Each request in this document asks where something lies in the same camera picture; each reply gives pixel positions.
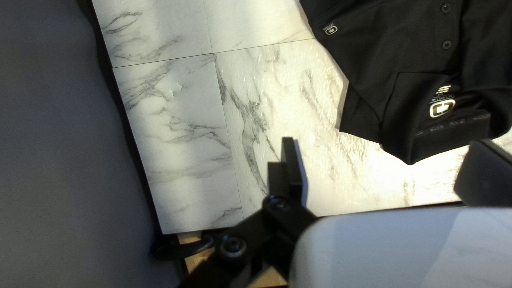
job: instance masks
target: ogio logo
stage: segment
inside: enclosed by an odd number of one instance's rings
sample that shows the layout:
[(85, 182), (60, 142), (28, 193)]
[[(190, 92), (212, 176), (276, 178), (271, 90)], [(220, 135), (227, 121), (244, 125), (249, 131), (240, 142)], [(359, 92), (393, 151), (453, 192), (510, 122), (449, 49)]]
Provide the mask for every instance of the ogio logo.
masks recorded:
[(436, 118), (441, 115), (444, 115), (450, 111), (453, 106), (455, 106), (455, 100), (448, 99), (441, 102), (436, 102), (430, 105), (430, 117)]
[(338, 31), (338, 27), (336, 27), (334, 23), (331, 23), (329, 26), (324, 28), (324, 31), (327, 35), (331, 35)]

